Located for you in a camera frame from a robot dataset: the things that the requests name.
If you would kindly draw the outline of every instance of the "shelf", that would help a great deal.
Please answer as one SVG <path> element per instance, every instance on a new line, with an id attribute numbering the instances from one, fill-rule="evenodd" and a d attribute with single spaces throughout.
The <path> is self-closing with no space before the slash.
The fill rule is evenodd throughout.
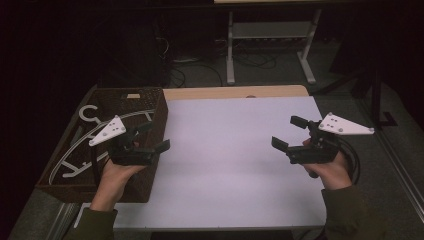
<path id="1" fill-rule="evenodd" d="M 233 39 L 305 38 L 311 22 L 233 23 Z"/>

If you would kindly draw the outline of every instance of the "wrist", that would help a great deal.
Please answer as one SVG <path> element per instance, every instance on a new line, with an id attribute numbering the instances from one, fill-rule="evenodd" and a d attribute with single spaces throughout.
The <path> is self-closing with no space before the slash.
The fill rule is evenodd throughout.
<path id="1" fill-rule="evenodd" d="M 90 209 L 94 211 L 110 212 L 113 211 L 115 203 L 116 202 L 112 200 L 112 198 L 96 193 L 90 204 Z"/>
<path id="2" fill-rule="evenodd" d="M 324 188 L 327 190 L 338 190 L 352 186 L 349 175 L 341 176 L 321 176 Z"/>

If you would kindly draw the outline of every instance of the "white paper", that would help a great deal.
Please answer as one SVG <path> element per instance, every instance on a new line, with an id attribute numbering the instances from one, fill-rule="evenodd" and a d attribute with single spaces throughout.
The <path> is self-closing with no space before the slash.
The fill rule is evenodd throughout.
<path id="1" fill-rule="evenodd" d="M 150 200 L 118 203 L 114 228 L 324 225 L 321 181 L 271 146 L 272 136 L 290 146 L 309 138 L 308 130 L 290 124 L 290 118 L 321 120 L 312 97 L 167 103 L 164 139 L 171 140 L 171 148 L 161 154 Z"/>

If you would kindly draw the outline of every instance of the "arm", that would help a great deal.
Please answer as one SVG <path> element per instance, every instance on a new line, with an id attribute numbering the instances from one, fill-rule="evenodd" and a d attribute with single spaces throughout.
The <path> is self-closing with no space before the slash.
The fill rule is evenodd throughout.
<path id="1" fill-rule="evenodd" d="M 386 225 L 365 203 L 359 189 L 352 185 L 347 162 L 341 152 L 325 164 L 304 164 L 324 185 L 322 196 L 327 208 L 325 233 L 329 240 L 384 239 Z"/>
<path id="2" fill-rule="evenodd" d="M 64 239 L 113 239 L 113 223 L 117 215 L 115 204 L 124 193 L 132 175 L 145 166 L 121 166 L 107 161 L 99 188 L 89 208 L 83 210 L 80 222 Z"/>

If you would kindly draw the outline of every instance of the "sleeve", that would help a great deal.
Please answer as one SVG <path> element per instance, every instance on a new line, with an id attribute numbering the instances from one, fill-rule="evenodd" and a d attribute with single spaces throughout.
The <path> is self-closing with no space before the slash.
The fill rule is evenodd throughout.
<path id="1" fill-rule="evenodd" d="M 327 208 L 325 232 L 328 240 L 385 238 L 385 220 L 368 208 L 356 186 L 322 190 L 322 195 Z"/>
<path id="2" fill-rule="evenodd" d="M 84 208 L 78 226 L 71 229 L 64 240 L 106 240 L 113 239 L 113 223 L 118 211 L 101 212 Z"/>

